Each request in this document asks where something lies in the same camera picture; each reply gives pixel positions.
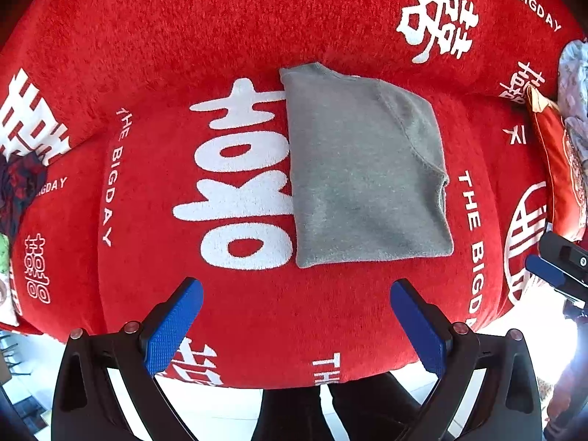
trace person's leg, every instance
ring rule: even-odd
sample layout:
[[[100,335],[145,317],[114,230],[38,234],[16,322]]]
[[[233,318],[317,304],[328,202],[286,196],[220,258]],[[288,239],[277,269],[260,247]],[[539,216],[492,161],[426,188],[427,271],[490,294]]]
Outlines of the person's leg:
[[[351,441],[393,441],[420,410],[419,402],[392,373],[330,384],[329,390]],[[443,437],[443,441],[453,440],[449,433]]]
[[[320,386],[264,390],[251,441],[334,441],[320,406]]]

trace gray sweater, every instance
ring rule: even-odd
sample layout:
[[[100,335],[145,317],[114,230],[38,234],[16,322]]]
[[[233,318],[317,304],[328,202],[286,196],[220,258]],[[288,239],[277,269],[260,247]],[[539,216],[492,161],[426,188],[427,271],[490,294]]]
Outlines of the gray sweater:
[[[319,63],[281,69],[302,268],[453,253],[431,105]]]

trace metal screw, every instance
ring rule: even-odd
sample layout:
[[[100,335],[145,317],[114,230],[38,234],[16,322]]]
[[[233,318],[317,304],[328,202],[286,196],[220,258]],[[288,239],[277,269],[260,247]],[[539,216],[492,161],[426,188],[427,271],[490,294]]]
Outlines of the metal screw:
[[[460,334],[460,335],[465,335],[470,331],[470,327],[468,327],[465,323],[463,322],[456,322],[453,324],[453,329],[455,330],[455,333]]]
[[[83,330],[81,328],[76,328],[75,330],[72,330],[71,333],[69,334],[69,337],[72,340],[79,340],[83,335]]]
[[[131,334],[139,331],[141,327],[139,322],[128,322],[124,326],[125,333]]]
[[[517,330],[516,328],[513,328],[511,331],[509,331],[509,335],[513,340],[521,341],[523,339],[523,332]]]

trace white floor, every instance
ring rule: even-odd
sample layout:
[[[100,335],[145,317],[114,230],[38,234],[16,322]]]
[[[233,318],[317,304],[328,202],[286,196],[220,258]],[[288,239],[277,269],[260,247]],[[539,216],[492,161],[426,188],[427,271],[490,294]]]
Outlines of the white floor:
[[[529,294],[528,299],[482,330],[488,334],[504,335],[516,327],[525,334],[531,358],[538,376],[555,382],[575,351],[575,324],[563,320],[561,308],[563,299],[548,287],[542,287]],[[30,371],[32,375],[14,378],[6,389],[13,403],[29,394],[34,395],[44,406],[51,407],[52,395],[57,378],[63,345],[48,336],[19,337],[19,347],[26,359],[19,368]],[[436,377],[427,373],[421,364],[408,365],[395,372],[399,381],[420,402],[423,402],[434,386]],[[458,410],[450,431],[457,435],[476,399],[483,373],[476,372],[468,393]],[[193,430],[199,441],[249,441],[254,431],[261,403],[260,390],[238,390],[187,384],[181,381],[158,378],[164,392],[174,408]],[[130,399],[123,398],[124,387],[113,377],[121,405],[129,418],[135,435],[144,441],[149,436],[142,429],[140,420],[132,419],[134,411]],[[334,413],[329,391],[322,390],[322,405],[325,418],[337,441],[348,440],[347,434]],[[49,441],[49,431],[38,436]]]

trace red fuzzy blanket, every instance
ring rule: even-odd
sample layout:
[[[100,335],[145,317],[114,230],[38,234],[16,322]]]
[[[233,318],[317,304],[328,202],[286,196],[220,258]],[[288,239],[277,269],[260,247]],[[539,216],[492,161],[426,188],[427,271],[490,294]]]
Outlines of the red fuzzy blanket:
[[[118,330],[192,276],[204,307],[166,374],[285,387],[414,361],[388,302],[401,277],[488,324],[545,226],[519,97],[555,94],[580,36],[560,0],[35,0],[0,55],[1,150],[49,163],[12,254],[20,329]],[[293,217],[272,206],[291,194],[277,70],[310,61],[431,102],[451,257],[296,267]]]

